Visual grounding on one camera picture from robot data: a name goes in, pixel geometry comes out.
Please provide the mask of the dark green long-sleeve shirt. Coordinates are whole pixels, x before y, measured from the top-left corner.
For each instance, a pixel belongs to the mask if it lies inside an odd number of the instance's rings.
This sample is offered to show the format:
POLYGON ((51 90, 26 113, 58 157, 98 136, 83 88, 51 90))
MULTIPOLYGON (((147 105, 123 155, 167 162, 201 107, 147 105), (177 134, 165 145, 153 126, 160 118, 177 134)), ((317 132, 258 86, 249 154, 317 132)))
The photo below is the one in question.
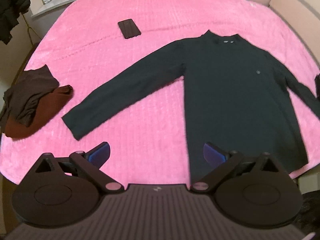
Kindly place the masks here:
POLYGON ((191 181, 211 170, 202 153, 206 142, 248 156, 271 153, 287 172, 308 163, 289 93, 315 115, 319 101, 281 62, 240 35, 208 31, 171 42, 93 90, 63 122, 81 139, 179 77, 184 78, 191 181))

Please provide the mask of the rust brown crumpled garment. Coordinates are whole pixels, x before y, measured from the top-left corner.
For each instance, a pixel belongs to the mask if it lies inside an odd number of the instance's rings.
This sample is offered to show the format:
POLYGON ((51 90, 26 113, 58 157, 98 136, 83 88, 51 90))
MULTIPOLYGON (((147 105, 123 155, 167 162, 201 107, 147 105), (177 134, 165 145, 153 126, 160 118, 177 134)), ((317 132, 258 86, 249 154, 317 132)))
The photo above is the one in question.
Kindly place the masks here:
POLYGON ((71 85, 61 86, 43 96, 35 110, 34 118, 29 126, 25 126, 9 115, 4 134, 15 140, 27 138, 45 126, 73 97, 71 85))

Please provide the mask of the dark grey crumpled garment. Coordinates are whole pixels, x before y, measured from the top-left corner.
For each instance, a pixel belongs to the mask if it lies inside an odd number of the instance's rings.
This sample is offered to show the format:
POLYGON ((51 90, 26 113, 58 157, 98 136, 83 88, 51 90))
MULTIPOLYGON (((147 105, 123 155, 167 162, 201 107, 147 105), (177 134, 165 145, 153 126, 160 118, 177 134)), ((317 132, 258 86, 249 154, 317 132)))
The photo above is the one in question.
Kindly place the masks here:
POLYGON ((1 132, 5 132, 8 119, 28 127, 33 122, 39 100, 59 87, 47 65, 23 71, 17 82, 4 92, 1 111, 1 132))

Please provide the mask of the pink fuzzy bed blanket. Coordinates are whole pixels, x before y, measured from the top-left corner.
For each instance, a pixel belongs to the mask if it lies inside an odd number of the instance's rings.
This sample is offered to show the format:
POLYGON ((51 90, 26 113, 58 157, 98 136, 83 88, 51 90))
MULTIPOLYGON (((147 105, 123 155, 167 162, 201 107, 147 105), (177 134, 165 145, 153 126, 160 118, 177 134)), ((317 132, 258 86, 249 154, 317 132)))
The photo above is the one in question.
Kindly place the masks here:
POLYGON ((111 157, 103 171, 122 184, 189 183, 183 79, 123 110, 76 140, 62 117, 88 94, 151 52, 207 31, 239 34, 269 51, 299 82, 315 90, 319 69, 299 38, 269 8, 247 0, 77 0, 57 19, 27 69, 47 65, 71 101, 31 137, 1 139, 1 174, 15 184, 38 157, 88 151, 103 141, 111 157), (125 39, 118 22, 133 19, 141 35, 125 39))

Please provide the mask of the black smartphone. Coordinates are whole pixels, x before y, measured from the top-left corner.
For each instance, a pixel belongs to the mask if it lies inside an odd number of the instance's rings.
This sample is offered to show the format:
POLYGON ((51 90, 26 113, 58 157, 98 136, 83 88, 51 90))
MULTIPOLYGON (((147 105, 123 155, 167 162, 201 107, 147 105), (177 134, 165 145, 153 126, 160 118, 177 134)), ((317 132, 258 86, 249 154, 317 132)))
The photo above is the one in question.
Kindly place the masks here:
POLYGON ((118 22, 118 27, 125 39, 141 35, 140 30, 131 18, 118 22))

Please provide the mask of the black hanging jacket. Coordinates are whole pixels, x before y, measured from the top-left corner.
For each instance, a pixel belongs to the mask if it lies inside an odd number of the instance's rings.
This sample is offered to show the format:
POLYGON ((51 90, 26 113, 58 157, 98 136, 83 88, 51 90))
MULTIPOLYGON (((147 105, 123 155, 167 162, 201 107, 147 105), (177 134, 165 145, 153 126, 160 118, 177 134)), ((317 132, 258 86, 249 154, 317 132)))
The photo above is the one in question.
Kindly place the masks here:
POLYGON ((30 7, 30 0, 1 0, 1 41, 7 45, 12 39, 11 31, 19 24, 20 14, 25 14, 30 7))

